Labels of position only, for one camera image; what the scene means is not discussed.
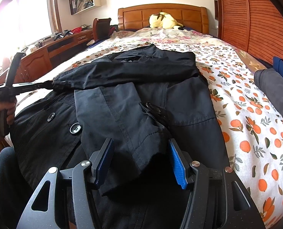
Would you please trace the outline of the left hand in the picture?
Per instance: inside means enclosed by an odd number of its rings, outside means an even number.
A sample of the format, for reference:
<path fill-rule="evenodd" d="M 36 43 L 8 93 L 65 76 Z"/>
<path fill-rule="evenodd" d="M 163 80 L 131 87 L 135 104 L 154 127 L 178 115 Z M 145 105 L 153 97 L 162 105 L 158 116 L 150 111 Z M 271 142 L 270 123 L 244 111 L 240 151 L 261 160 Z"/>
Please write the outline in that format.
<path fill-rule="evenodd" d="M 0 102 L 0 134 L 2 133 L 1 124 L 12 125 L 15 118 L 17 101 L 14 102 Z"/>

